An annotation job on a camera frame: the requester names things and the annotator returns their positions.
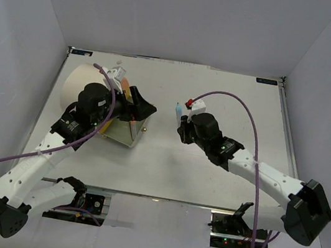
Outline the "orange top drawer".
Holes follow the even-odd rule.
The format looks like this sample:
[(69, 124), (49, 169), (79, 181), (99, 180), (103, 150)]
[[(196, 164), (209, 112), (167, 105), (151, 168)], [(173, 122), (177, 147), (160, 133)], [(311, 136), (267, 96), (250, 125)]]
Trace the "orange top drawer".
[(121, 81), (121, 88), (122, 88), (122, 90), (123, 90), (123, 88), (125, 88), (126, 86), (129, 86), (129, 87), (130, 87), (128, 79), (127, 79), (126, 77), (124, 77), (124, 78), (122, 79), (122, 81)]

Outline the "orange clear highlighter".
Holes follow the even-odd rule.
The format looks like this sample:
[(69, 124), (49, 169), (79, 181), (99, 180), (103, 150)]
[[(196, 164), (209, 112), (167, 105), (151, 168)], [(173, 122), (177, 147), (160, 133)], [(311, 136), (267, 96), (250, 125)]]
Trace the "orange clear highlighter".
[(136, 122), (135, 121), (129, 122), (129, 126), (130, 126), (131, 138), (134, 141), (137, 136)]

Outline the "cream cylindrical drawer organizer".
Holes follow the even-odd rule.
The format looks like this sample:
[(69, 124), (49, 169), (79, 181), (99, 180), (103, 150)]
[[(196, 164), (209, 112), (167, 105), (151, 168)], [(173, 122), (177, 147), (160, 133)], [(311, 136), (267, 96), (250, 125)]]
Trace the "cream cylindrical drawer organizer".
[(72, 71), (62, 86), (60, 107), (65, 109), (77, 101), (79, 93), (90, 83), (105, 85), (103, 78), (104, 75), (100, 73), (99, 69), (91, 64), (78, 66)]

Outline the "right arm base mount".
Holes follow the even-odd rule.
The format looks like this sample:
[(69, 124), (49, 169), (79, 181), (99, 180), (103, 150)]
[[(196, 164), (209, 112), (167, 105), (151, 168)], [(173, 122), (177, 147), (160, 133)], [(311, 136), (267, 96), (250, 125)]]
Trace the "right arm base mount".
[(210, 232), (210, 247), (215, 248), (251, 248), (252, 230), (243, 221), (242, 216), (254, 203), (244, 203), (235, 212), (226, 214), (212, 212), (207, 224)]

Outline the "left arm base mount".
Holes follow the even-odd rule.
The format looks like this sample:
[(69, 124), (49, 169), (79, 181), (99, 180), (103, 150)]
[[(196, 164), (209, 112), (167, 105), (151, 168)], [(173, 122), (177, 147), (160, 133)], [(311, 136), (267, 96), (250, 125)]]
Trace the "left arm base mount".
[(90, 191), (85, 195), (85, 202), (80, 210), (51, 209), (42, 213), (42, 216), (43, 218), (100, 227), (108, 214), (110, 201), (110, 195)]

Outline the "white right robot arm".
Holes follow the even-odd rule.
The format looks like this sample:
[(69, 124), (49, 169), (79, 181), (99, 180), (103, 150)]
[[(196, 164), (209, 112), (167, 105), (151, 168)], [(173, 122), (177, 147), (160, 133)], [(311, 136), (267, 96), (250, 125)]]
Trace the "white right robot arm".
[(197, 145), (212, 164), (256, 187), (254, 203), (242, 204), (225, 221), (238, 235), (258, 229), (284, 232), (296, 243), (310, 246), (331, 222), (329, 202), (319, 182), (300, 181), (257, 162), (241, 143), (222, 134), (210, 113), (184, 115), (179, 120), (181, 142)]

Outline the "light blue highlighter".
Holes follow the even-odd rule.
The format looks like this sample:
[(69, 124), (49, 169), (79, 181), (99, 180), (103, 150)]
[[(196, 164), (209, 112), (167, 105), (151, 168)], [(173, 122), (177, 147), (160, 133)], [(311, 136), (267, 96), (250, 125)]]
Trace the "light blue highlighter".
[(180, 127), (181, 117), (183, 116), (182, 111), (183, 111), (182, 106), (179, 103), (177, 103), (175, 107), (177, 127)]

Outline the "yellow drawer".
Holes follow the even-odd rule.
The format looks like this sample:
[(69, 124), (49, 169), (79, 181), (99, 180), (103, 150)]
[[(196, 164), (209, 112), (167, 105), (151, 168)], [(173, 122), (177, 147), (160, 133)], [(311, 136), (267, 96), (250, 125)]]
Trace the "yellow drawer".
[(130, 100), (131, 99), (131, 92), (130, 92), (130, 87), (126, 86), (125, 88), (123, 88), (123, 92), (124, 92), (124, 96), (126, 97), (126, 100)]

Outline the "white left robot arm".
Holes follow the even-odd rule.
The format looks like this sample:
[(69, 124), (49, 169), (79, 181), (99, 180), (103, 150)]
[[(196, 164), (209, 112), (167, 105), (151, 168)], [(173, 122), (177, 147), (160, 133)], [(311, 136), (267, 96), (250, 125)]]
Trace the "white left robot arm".
[(68, 206), (80, 209), (85, 203), (86, 186), (74, 177), (57, 180), (51, 187), (33, 188), (62, 160), (78, 150), (110, 119), (143, 121), (156, 113), (136, 86), (131, 86), (131, 99), (124, 93), (111, 91), (101, 83), (89, 83), (52, 125), (36, 154), (25, 157), (0, 177), (0, 235), (12, 237), (27, 220), (51, 208)]

